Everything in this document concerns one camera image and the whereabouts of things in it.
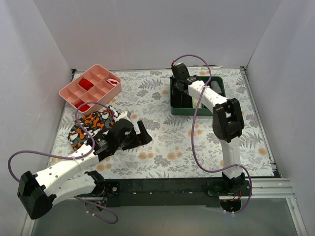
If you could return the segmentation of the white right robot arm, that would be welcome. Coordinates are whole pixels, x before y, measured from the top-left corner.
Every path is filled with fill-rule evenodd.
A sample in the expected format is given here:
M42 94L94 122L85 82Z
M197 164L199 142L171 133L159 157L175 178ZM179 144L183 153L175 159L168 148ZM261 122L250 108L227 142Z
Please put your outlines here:
M227 99L222 95L216 79L207 81L200 76L190 75L183 63L171 65L173 76L171 86L175 94L185 93L198 100L213 117L213 132L219 139L224 167L220 170L223 178L223 191L234 195L245 182L240 160L240 137L245 127L240 102L236 98Z

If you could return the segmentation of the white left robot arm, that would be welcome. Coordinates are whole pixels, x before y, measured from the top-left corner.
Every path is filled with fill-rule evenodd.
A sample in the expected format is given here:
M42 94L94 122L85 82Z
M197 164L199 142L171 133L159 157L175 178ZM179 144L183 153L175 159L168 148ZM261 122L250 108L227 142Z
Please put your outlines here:
M113 155L117 150L127 150L146 145L152 141L142 121L138 121L140 132L125 118L114 123L112 128L94 136L94 143L88 140L70 159L59 162L45 170L22 174L17 196L31 219L44 216L50 209L72 197L83 194L92 196L113 195L113 184L107 184L97 171L76 174Z

